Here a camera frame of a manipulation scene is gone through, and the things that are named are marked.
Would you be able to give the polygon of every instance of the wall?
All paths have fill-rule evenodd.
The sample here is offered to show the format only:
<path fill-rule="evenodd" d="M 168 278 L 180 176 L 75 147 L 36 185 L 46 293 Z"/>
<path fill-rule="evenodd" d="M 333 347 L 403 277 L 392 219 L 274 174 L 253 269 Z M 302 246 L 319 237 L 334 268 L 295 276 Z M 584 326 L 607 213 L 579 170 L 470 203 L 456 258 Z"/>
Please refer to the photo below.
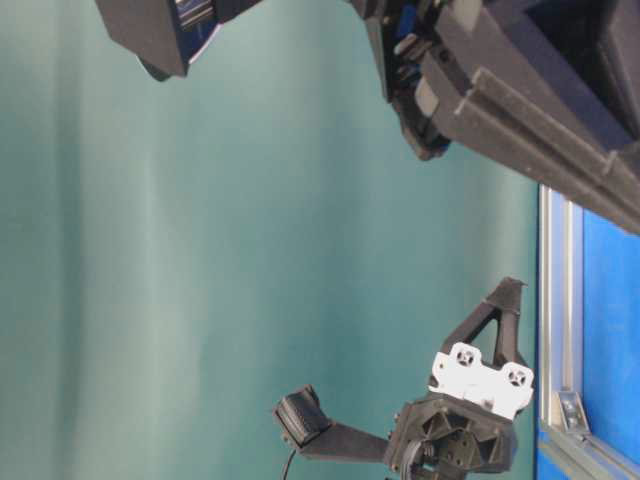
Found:
<path fill-rule="evenodd" d="M 384 434 L 505 275 L 533 365 L 535 185 L 416 160 L 347 5 L 270 0 L 164 85 L 92 2 L 14 2 L 0 41 L 0 478 L 278 478 L 279 397 Z"/>

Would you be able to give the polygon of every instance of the white mounting plate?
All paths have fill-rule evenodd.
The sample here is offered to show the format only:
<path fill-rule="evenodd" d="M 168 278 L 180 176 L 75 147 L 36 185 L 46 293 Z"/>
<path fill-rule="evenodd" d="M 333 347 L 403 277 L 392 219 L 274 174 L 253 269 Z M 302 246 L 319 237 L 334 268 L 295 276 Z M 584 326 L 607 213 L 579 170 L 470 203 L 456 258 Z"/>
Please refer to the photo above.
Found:
<path fill-rule="evenodd" d="M 456 343 L 449 355 L 438 352 L 432 374 L 444 393 L 481 406 L 501 417 L 513 420 L 529 405 L 533 395 L 533 371 L 515 362 L 495 370 L 482 363 L 482 352 L 472 345 Z"/>

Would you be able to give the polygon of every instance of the screw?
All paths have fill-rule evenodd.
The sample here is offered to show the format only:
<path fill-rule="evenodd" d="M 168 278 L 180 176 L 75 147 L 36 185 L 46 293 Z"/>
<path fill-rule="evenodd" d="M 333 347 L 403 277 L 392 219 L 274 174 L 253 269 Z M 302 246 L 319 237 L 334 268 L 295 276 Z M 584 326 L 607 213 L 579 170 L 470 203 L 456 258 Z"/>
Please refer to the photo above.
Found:
<path fill-rule="evenodd" d="M 469 365 L 471 365 L 473 363 L 473 352 L 470 352 L 469 350 L 461 350 L 460 352 L 458 352 L 458 356 L 456 357 L 458 359 L 458 363 L 464 367 L 468 367 Z"/>
<path fill-rule="evenodd" d="M 509 373 L 509 381 L 511 382 L 511 385 L 513 385 L 514 387 L 522 387 L 524 385 L 524 382 L 527 381 L 527 376 L 524 374 L 523 371 L 518 370 L 518 371 Z"/>

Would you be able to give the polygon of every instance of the metal bracket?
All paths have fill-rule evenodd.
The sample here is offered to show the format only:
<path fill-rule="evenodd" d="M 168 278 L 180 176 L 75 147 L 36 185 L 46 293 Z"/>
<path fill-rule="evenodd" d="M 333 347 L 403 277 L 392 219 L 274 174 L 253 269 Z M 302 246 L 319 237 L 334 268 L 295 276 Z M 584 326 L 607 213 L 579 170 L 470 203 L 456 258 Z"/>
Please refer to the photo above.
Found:
<path fill-rule="evenodd" d="M 591 435 L 580 395 L 576 392 L 558 392 L 556 398 L 560 402 L 560 412 L 565 432 L 579 437 Z"/>

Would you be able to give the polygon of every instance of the blue panel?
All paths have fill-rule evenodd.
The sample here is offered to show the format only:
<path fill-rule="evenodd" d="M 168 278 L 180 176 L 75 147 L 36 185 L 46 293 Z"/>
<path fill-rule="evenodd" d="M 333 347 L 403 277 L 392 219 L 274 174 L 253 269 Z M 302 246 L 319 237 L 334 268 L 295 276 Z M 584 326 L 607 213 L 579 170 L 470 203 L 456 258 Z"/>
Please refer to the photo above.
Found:
<path fill-rule="evenodd" d="M 567 476 L 562 473 L 551 460 L 538 450 L 538 479 L 565 480 Z"/>
<path fill-rule="evenodd" d="M 584 403 L 593 432 L 640 462 L 640 238 L 587 213 Z"/>

